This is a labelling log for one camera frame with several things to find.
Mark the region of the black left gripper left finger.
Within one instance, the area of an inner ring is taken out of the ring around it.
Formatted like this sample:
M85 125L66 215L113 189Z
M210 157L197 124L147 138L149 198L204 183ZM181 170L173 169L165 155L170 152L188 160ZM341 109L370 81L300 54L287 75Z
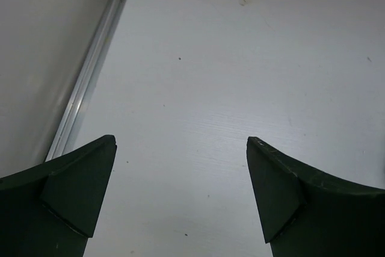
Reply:
M113 135L1 178L1 256L83 256L116 156Z

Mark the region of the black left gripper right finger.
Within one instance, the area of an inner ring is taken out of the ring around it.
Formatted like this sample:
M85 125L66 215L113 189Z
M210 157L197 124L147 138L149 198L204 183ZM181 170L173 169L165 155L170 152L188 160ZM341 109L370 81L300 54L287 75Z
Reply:
M383 256L384 190L289 157L257 137L247 164L274 256Z

